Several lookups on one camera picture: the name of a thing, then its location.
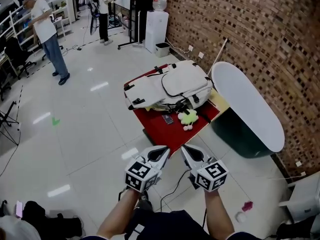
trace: plush toy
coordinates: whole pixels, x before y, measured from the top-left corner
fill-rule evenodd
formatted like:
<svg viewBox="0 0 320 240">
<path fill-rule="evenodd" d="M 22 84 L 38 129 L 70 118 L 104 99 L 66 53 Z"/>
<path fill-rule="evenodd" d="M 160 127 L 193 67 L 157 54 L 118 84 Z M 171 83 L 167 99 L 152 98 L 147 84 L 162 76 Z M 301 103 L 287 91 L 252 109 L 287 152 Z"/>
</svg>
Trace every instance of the plush toy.
<svg viewBox="0 0 320 240">
<path fill-rule="evenodd" d="M 185 112 L 178 114 L 178 118 L 180 119 L 181 124 L 185 125 L 183 129 L 188 131 L 192 130 L 192 124 L 199 119 L 199 116 L 197 116 L 197 111 L 193 109 L 186 109 Z"/>
</svg>

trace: tiled floor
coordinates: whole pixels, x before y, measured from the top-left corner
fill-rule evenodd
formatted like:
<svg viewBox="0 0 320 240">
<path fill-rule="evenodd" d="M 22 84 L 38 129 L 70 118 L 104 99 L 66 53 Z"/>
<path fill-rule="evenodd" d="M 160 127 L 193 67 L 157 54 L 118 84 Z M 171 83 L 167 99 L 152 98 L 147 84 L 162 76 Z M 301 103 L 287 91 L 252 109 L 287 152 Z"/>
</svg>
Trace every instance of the tiled floor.
<svg viewBox="0 0 320 240">
<path fill-rule="evenodd" d="M 73 33 L 60 40 L 66 48 L 81 45 L 87 26 L 87 14 L 73 24 Z M 169 55 L 157 58 L 144 48 L 132 46 L 117 50 L 129 37 L 121 28 L 109 32 L 114 42 L 103 46 L 98 41 L 87 44 L 82 51 L 69 50 L 64 59 L 71 74 L 64 86 L 52 77 L 52 64 L 41 61 L 43 52 L 32 57 L 38 64 L 29 70 L 8 92 L 1 110 L 11 101 L 21 101 L 12 117 L 21 122 L 20 145 L 5 173 L 0 177 L 0 199 L 8 200 L 13 209 L 17 200 L 34 200 L 49 215 L 63 211 L 66 216 L 81 216 L 87 234 L 94 234 L 100 223 L 117 203 L 124 188 L 127 160 L 121 154 L 137 148 L 142 151 L 151 143 L 142 132 L 142 125 L 125 105 L 125 82 L 151 70 L 154 66 L 174 63 Z M 98 39 L 98 31 L 84 42 Z M 96 90 L 92 88 L 104 84 Z M 60 120 L 53 126 L 54 120 Z M 12 129 L 15 137 L 18 132 Z M 277 204 L 287 188 L 285 180 L 270 157 L 248 160 L 236 154 L 219 139 L 210 126 L 191 140 L 226 164 L 230 170 L 225 185 L 219 190 L 236 230 L 265 238 L 273 233 L 286 217 Z M 14 151 L 6 139 L 0 138 L 0 172 Z M 182 157 L 176 153 L 163 169 L 162 180 L 149 191 L 155 210 L 160 199 L 170 193 L 186 170 Z M 48 192 L 69 185 L 70 190 L 48 197 Z M 245 202 L 253 209 L 246 212 L 246 221 L 235 219 Z M 205 212 L 204 193 L 194 190 L 187 177 L 177 191 L 164 199 L 163 210 L 185 209 L 200 224 Z"/>
</svg>

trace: white shoe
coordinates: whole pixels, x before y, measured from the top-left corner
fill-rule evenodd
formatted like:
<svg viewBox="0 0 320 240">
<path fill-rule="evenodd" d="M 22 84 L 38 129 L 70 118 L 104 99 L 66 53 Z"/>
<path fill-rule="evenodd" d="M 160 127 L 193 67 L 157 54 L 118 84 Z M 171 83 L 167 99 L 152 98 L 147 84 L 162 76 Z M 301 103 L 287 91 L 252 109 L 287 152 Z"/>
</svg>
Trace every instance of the white shoe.
<svg viewBox="0 0 320 240">
<path fill-rule="evenodd" d="M 107 45 L 110 45 L 111 43 L 113 43 L 113 40 L 109 39 L 108 41 L 104 42 L 104 45 L 107 46 Z"/>
</svg>

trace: white backpack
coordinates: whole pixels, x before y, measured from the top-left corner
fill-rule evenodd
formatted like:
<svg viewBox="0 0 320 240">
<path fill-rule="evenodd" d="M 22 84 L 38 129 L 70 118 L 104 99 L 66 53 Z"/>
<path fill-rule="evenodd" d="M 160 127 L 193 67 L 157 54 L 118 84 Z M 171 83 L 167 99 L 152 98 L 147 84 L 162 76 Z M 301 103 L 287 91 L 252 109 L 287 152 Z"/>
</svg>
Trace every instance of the white backpack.
<svg viewBox="0 0 320 240">
<path fill-rule="evenodd" d="M 196 109 L 211 94 L 213 83 L 192 60 L 184 60 L 140 77 L 124 87 L 130 110 L 152 107 L 173 111 L 184 106 Z"/>
</svg>

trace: green tape mark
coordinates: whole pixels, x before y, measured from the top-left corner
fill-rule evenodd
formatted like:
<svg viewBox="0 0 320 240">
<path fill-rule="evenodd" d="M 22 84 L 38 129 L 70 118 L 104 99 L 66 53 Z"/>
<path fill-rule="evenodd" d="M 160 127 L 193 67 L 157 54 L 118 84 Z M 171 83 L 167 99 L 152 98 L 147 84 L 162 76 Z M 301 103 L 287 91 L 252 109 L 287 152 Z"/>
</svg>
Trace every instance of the green tape mark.
<svg viewBox="0 0 320 240">
<path fill-rule="evenodd" d="M 53 117 L 52 117 L 52 125 L 53 125 L 53 126 L 57 126 L 59 123 L 60 123 L 60 119 L 57 119 L 57 120 L 56 120 L 55 117 L 53 116 Z"/>
</svg>

